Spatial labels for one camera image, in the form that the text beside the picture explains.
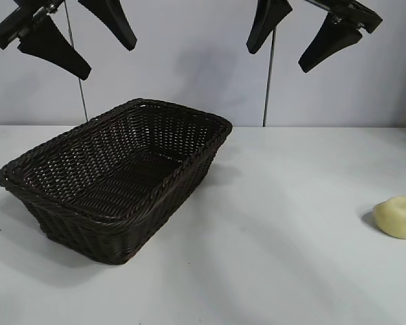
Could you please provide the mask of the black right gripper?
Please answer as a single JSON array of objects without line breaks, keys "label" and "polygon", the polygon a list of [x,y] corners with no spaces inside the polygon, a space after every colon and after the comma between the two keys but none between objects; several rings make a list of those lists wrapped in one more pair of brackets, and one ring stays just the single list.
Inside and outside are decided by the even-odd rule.
[{"label": "black right gripper", "polygon": [[[358,29],[369,34],[383,19],[372,9],[354,0],[306,0],[328,12],[322,26],[298,63],[303,72],[309,72],[338,51],[357,44],[362,39]],[[291,12],[287,0],[258,0],[246,46],[256,54],[278,23]]]}]

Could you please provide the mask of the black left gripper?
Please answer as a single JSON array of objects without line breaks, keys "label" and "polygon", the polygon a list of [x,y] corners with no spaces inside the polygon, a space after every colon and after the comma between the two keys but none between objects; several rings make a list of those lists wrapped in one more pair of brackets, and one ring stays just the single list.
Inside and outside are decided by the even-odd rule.
[{"label": "black left gripper", "polygon": [[[134,50],[137,38],[131,29],[120,1],[78,0],[97,17],[128,51]],[[18,50],[41,58],[86,80],[91,66],[62,35],[50,17],[62,1],[17,1],[18,7],[0,22],[0,48],[19,39]]]}]

